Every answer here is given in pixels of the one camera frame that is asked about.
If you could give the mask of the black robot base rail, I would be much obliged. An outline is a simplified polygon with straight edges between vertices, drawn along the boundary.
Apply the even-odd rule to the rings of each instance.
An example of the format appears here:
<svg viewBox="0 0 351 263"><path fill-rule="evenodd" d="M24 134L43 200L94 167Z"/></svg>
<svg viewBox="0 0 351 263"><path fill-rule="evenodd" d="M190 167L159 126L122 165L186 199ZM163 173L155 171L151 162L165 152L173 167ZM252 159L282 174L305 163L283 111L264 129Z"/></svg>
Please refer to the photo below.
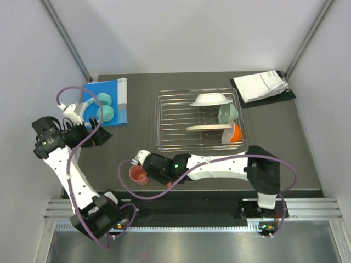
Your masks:
<svg viewBox="0 0 351 263"><path fill-rule="evenodd" d="M121 204L134 203L141 215L151 214L224 214L235 218L282 218L288 216L283 210L282 201L274 209L260 208L257 201L240 199L156 199L142 201L127 199Z"/></svg>

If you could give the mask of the white plate blue rim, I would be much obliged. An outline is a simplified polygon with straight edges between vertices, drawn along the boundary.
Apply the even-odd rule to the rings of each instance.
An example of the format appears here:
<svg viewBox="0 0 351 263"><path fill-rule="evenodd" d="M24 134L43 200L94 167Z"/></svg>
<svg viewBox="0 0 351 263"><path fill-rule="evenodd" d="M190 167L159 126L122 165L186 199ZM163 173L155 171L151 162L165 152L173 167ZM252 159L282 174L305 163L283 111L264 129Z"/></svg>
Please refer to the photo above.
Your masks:
<svg viewBox="0 0 351 263"><path fill-rule="evenodd" d="M227 99L222 93L203 93L199 94L190 106L216 106L232 103L232 99Z"/></svg>

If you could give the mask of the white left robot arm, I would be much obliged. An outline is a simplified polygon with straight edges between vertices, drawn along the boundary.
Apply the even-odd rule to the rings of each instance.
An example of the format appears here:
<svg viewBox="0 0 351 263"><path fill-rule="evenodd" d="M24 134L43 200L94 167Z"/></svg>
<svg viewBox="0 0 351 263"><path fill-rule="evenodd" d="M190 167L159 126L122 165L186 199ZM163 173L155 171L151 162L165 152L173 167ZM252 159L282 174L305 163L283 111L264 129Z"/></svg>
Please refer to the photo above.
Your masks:
<svg viewBox="0 0 351 263"><path fill-rule="evenodd" d="M69 194L73 227L89 238L101 238L126 219L127 214L123 202L111 190L101 195L97 193L78 166L75 148L101 146L112 136L98 126L95 118L89 121L96 129L95 133L89 132L85 125L71 121L62 129L59 121L51 116L34 121L32 127L37 136L33 152L50 166Z"/></svg>

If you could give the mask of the pink plastic cup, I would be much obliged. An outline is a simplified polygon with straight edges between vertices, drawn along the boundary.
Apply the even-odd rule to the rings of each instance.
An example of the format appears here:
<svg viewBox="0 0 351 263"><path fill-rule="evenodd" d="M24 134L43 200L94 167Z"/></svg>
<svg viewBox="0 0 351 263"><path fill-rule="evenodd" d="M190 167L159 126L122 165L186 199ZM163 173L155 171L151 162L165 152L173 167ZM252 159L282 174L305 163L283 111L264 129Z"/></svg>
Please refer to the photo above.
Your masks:
<svg viewBox="0 0 351 263"><path fill-rule="evenodd" d="M141 186L148 184L150 180L147 172L143 170L142 166L132 166L129 169L129 177L132 181Z"/></svg>

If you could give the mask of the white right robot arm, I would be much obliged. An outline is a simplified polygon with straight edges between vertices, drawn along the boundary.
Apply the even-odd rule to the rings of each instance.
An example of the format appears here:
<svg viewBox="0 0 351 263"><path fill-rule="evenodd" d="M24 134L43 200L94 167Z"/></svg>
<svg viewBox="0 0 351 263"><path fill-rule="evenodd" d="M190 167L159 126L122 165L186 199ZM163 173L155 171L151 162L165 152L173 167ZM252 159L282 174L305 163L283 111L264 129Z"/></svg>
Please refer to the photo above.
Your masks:
<svg viewBox="0 0 351 263"><path fill-rule="evenodd" d="M202 179L239 179L248 181L257 192L256 211L263 217L276 210L276 197L280 193L280 163L259 146L233 156L199 156L178 154L172 159L147 150L136 155L137 164L147 176L157 182L183 184Z"/></svg>

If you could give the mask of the mint green ceramic bowl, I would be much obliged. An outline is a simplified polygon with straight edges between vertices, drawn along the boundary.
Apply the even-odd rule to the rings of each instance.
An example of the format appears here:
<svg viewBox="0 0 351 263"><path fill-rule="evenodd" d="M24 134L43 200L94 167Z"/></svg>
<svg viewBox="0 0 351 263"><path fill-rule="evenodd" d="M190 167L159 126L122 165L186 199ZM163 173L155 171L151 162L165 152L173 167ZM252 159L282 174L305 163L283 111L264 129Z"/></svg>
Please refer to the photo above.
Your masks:
<svg viewBox="0 0 351 263"><path fill-rule="evenodd" d="M237 120L239 112L233 103L223 104L219 108L218 120L220 124L229 124L232 121Z"/></svg>

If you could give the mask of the chrome wire dish rack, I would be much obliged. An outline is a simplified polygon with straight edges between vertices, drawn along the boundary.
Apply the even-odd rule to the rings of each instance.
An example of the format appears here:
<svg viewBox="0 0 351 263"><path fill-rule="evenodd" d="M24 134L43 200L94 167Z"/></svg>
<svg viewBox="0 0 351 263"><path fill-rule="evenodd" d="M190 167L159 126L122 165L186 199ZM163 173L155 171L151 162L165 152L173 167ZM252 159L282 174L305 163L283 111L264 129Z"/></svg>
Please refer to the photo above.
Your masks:
<svg viewBox="0 0 351 263"><path fill-rule="evenodd" d="M224 130L217 131L186 131L194 125L220 124L218 112L221 105L190 106L199 94L222 93L239 112L237 120L242 131L241 142L223 144ZM156 94L155 108L155 144L161 151L190 150L234 150L247 141L244 119L242 116L239 96L233 88L163 90Z"/></svg>

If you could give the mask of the white bowl orange outside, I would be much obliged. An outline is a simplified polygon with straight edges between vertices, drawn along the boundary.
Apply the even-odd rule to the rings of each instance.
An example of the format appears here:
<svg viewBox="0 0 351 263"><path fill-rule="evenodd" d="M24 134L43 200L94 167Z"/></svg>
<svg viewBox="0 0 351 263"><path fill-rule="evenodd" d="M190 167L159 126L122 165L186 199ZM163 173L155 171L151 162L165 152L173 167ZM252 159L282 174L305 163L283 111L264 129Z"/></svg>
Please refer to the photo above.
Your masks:
<svg viewBox="0 0 351 263"><path fill-rule="evenodd" d="M230 122L229 125L231 128L228 128L223 131L221 142L223 144L232 144L241 142L242 140L242 131L238 124L235 122Z"/></svg>

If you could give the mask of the pink plate with leaf motif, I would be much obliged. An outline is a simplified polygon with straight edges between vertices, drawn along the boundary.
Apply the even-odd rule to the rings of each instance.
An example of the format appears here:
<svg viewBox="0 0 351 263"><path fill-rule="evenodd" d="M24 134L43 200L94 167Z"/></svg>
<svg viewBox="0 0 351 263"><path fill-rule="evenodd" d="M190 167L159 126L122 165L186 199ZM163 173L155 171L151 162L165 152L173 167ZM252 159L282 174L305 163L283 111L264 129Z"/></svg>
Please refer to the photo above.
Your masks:
<svg viewBox="0 0 351 263"><path fill-rule="evenodd" d="M186 128L188 132L204 132L231 129L231 124L209 124L209 125L194 125Z"/></svg>

